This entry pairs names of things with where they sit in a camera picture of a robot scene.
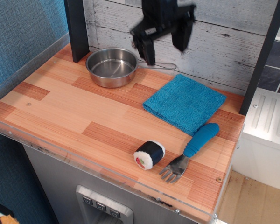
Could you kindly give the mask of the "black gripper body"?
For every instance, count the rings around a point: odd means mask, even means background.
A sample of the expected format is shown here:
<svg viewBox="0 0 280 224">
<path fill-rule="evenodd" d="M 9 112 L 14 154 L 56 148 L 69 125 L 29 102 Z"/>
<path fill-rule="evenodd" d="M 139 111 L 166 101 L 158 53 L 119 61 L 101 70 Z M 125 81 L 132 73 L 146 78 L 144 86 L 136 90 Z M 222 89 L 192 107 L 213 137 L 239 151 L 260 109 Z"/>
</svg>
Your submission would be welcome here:
<svg viewBox="0 0 280 224">
<path fill-rule="evenodd" d="M 176 0 L 143 0 L 141 3 L 143 19 L 130 31 L 135 48 L 140 40 L 154 41 L 171 34 L 175 29 L 174 23 L 178 20 L 196 21 L 194 3 L 185 6 L 178 6 Z"/>
</svg>

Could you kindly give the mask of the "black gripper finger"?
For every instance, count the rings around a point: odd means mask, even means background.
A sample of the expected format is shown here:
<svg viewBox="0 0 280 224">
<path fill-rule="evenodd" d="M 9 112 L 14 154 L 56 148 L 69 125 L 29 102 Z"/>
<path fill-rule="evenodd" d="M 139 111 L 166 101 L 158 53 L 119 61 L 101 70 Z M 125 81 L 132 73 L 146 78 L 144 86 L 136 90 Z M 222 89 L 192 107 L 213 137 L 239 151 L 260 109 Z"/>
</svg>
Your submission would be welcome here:
<svg viewBox="0 0 280 224">
<path fill-rule="evenodd" d="M 171 33 L 173 46 L 183 52 L 188 47 L 193 21 L 178 20 L 174 23 L 174 28 L 174 31 Z"/>
<path fill-rule="evenodd" d="M 138 52 L 140 57 L 146 61 L 147 65 L 155 65 L 155 50 L 152 40 L 140 40 Z"/>
</svg>

